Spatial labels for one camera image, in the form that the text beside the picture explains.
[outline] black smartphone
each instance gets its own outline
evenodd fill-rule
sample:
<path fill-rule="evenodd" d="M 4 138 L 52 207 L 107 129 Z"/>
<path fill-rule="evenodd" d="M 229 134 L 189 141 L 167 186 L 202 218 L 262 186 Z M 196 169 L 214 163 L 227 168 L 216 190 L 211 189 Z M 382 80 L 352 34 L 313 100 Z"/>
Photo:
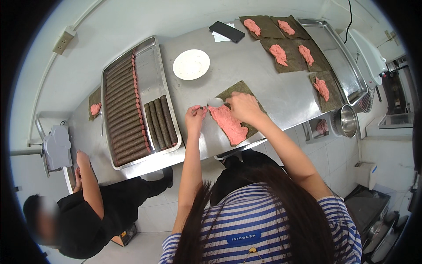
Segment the black smartphone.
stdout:
<path fill-rule="evenodd" d="M 215 31 L 224 37 L 231 39 L 235 43 L 238 43 L 245 36 L 245 33 L 242 31 L 221 23 L 220 21 L 217 21 L 212 26 L 210 26 L 209 30 Z"/>

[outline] kitchen counter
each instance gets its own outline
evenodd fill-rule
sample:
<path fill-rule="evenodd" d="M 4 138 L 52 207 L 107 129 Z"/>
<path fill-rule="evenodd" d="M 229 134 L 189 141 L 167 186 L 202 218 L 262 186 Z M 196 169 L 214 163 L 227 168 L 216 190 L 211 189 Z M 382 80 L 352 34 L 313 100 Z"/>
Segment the kitchen counter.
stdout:
<path fill-rule="evenodd" d="M 74 169 L 77 167 L 77 150 L 82 150 L 88 154 L 98 183 L 103 185 L 121 182 L 136 176 L 158 171 L 184 160 L 185 147 L 182 143 L 180 148 L 173 152 L 150 158 L 119 171 L 115 170 L 111 165 L 106 136 L 100 136 L 101 116 L 99 115 L 94 121 L 88 121 L 88 104 L 89 96 L 76 108 L 67 123 L 69 126 L 70 142 L 72 144 L 70 154 L 72 156 L 73 171 L 71 169 L 64 169 L 63 171 L 70 193 L 72 193 L 72 189 L 75 186 Z"/>
<path fill-rule="evenodd" d="M 246 34 L 237 44 L 231 41 L 214 42 L 214 36 L 207 27 L 160 44 L 167 85 L 183 140 L 187 140 L 184 123 L 186 110 L 193 105 L 206 105 L 209 98 L 217 96 L 240 80 L 245 81 L 269 117 L 282 130 L 320 116 L 322 113 L 317 104 L 317 92 L 308 78 L 310 73 L 278 73 L 274 57 L 250 36 L 242 23 L 239 20 L 230 23 Z M 189 49 L 203 50 L 210 57 L 211 63 L 202 77 L 185 81 L 173 73 L 173 61 Z M 263 138 L 258 132 L 237 147 Z M 207 114 L 200 137 L 201 160 L 235 148 L 230 146 L 226 135 Z"/>
<path fill-rule="evenodd" d="M 186 110 L 200 104 L 206 105 L 213 98 L 240 80 L 245 81 L 262 104 L 269 117 L 282 130 L 322 115 L 318 107 L 317 91 L 313 88 L 308 71 L 278 73 L 274 57 L 252 38 L 239 20 L 236 29 L 246 36 L 239 42 L 214 42 L 207 27 L 194 30 L 160 44 L 161 56 L 171 101 L 183 141 L 187 140 L 184 122 Z M 192 81 L 179 79 L 173 73 L 173 62 L 182 52 L 200 49 L 210 57 L 210 68 L 200 78 Z M 180 163 L 184 160 L 184 144 L 174 152 L 159 155 L 125 169 L 116 171 L 111 165 L 105 136 L 100 136 L 101 118 L 88 121 L 88 97 L 78 106 L 68 121 L 73 168 L 76 168 L 76 151 L 85 151 L 100 184 L 111 184 L 147 174 Z M 217 123 L 207 114 L 201 129 L 201 160 L 236 148 L 263 143 L 266 139 L 258 132 L 236 147 L 230 142 Z M 68 189 L 75 185 L 71 169 L 65 170 Z"/>

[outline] woman's hand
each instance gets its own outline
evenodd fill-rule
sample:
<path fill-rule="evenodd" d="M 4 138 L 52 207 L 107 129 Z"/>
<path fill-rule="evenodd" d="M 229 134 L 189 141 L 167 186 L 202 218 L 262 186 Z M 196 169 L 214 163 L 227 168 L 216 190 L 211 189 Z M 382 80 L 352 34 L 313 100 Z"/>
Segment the woman's hand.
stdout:
<path fill-rule="evenodd" d="M 192 106 L 190 107 L 185 115 L 185 124 L 187 128 L 188 137 L 195 137 L 199 139 L 201 135 L 202 119 L 205 118 L 205 114 L 208 109 L 205 106 Z"/>
<path fill-rule="evenodd" d="M 78 167 L 75 170 L 75 180 L 76 180 L 76 186 L 78 188 L 82 187 L 82 177 L 81 177 L 81 169 Z"/>
<path fill-rule="evenodd" d="M 226 99 L 230 104 L 233 117 L 255 127 L 255 123 L 267 117 L 260 109 L 256 98 L 250 94 L 233 92 Z"/>
<path fill-rule="evenodd" d="M 90 162 L 89 162 L 89 157 L 88 155 L 83 152 L 78 150 L 77 154 L 76 154 L 76 163 L 79 165 L 79 167 L 90 167 Z"/>

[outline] striped shirt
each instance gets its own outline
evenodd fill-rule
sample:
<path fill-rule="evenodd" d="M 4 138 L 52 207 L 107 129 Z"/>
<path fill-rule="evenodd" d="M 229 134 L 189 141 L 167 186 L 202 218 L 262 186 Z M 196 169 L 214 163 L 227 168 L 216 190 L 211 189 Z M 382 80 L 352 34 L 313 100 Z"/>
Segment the striped shirt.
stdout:
<path fill-rule="evenodd" d="M 347 246 L 346 263 L 360 263 L 360 235 L 343 199 L 327 196 L 319 199 L 318 203 L 327 217 L 335 245 Z M 206 237 L 221 206 L 223 208 L 204 247 L 203 261 L 242 263 L 246 257 L 246 263 L 291 261 L 286 211 L 282 209 L 283 221 L 277 223 L 273 199 L 262 184 L 254 183 L 237 189 L 218 205 L 210 207 L 201 229 L 201 239 Z M 159 263 L 173 262 L 180 235 L 172 234 L 164 240 Z M 251 247 L 255 247 L 257 253 L 248 254 Z"/>

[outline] stainless steel tray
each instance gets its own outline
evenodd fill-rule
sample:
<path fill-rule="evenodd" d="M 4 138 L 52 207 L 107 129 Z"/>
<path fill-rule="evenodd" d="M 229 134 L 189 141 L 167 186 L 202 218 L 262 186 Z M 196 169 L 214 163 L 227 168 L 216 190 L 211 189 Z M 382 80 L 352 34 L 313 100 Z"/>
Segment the stainless steel tray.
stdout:
<path fill-rule="evenodd" d="M 148 122 L 146 120 L 146 117 L 144 115 L 145 108 L 144 104 L 159 98 L 162 95 L 166 95 L 167 102 L 168 102 L 168 108 L 170 109 L 171 119 L 173 120 L 173 125 L 176 130 L 177 134 L 177 145 L 162 150 L 160 152 L 152 151 L 151 154 L 144 158 L 137 159 L 135 161 L 132 161 L 130 163 L 124 164 L 120 167 L 116 167 L 113 162 L 113 158 L 111 155 L 112 151 L 112 145 L 111 145 L 111 138 L 109 136 L 108 131 L 108 125 L 107 125 L 107 109 L 103 108 L 103 118 L 105 121 L 105 136 L 107 138 L 107 146 L 108 146 L 108 153 L 110 155 L 111 164 L 113 165 L 113 168 L 116 170 L 127 168 L 131 165 L 147 161 L 151 157 L 156 157 L 157 155 L 163 155 L 169 152 L 172 152 L 180 147 L 182 144 L 182 136 L 180 135 L 179 126 L 177 125 L 176 115 L 174 114 L 173 105 L 171 103 L 170 94 L 168 92 L 167 82 L 165 80 L 164 75 L 164 68 L 161 60 L 161 53 L 160 53 L 160 47 L 158 44 L 158 40 L 156 36 L 151 36 L 147 38 L 146 40 L 142 41 L 141 43 L 135 45 L 133 48 L 130 48 L 128 51 L 123 53 L 120 57 L 115 59 L 112 63 L 107 65 L 105 69 L 103 70 L 102 78 L 101 78 L 101 101 L 102 105 L 105 106 L 105 95 L 106 95 L 106 74 L 107 72 L 113 68 L 116 64 L 124 60 L 125 58 L 129 57 L 130 54 L 132 54 L 132 51 L 135 51 L 135 66 L 136 66 L 136 76 L 138 77 L 138 93 L 139 93 L 139 99 L 141 101 L 141 107 L 142 107 L 142 115 L 144 117 L 144 125 L 145 130 L 147 131 L 147 137 L 151 144 L 151 146 L 155 149 L 155 146 L 152 144 Z"/>
<path fill-rule="evenodd" d="M 347 102 L 355 105 L 368 92 L 368 87 L 340 36 L 324 20 L 298 18 L 298 21 L 324 53 L 343 88 Z"/>

